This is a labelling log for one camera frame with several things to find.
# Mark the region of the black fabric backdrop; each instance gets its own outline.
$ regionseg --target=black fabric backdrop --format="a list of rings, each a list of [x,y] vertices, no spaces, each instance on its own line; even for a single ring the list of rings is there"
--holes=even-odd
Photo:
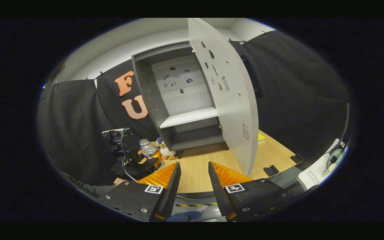
[[[347,89],[340,77],[318,54],[279,31],[262,34],[237,50],[249,54],[263,78],[254,85],[259,128],[305,158],[305,169],[340,138],[346,120]],[[38,107],[40,141],[60,170],[87,184],[111,184],[116,159],[101,132],[130,127],[126,146],[139,148],[139,140],[158,137],[149,115],[132,119],[122,102],[140,95],[135,76],[131,90],[119,96],[115,79],[133,70],[125,61],[93,80],[76,80],[44,89]]]

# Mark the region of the white shelf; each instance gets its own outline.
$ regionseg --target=white shelf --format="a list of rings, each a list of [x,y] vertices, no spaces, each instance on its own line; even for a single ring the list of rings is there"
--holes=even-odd
[[[217,109],[204,108],[200,110],[190,111],[174,116],[169,116],[161,125],[160,128],[168,128],[180,124],[196,122],[207,118],[218,117]]]

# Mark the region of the orange letter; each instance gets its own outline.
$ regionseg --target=orange letter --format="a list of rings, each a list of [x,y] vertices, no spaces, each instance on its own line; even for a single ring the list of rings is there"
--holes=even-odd
[[[133,102],[133,100],[131,100],[131,99],[125,100],[124,102],[122,102],[122,105],[125,107],[128,115],[132,119],[142,119],[142,118],[146,117],[148,115],[148,109],[146,108],[145,102],[143,102],[143,97],[141,95],[138,95],[134,98],[134,100],[139,102],[139,105],[140,105],[140,108],[142,109],[142,111],[140,113],[137,113],[134,110],[133,105],[131,104]]]
[[[128,73],[115,79],[115,82],[118,84],[118,87],[119,87],[119,95],[120,96],[128,93],[131,90],[131,87],[128,87],[127,84],[129,84],[129,85],[133,84],[133,80],[131,79],[131,76],[133,76],[133,75],[134,75],[134,72],[129,71]]]

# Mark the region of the cabinet door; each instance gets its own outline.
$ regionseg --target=cabinet door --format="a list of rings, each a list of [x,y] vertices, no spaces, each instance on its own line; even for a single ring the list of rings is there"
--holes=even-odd
[[[201,65],[218,111],[223,138],[250,175],[257,152],[259,119],[253,85],[228,39],[200,18],[188,18],[189,43]]]

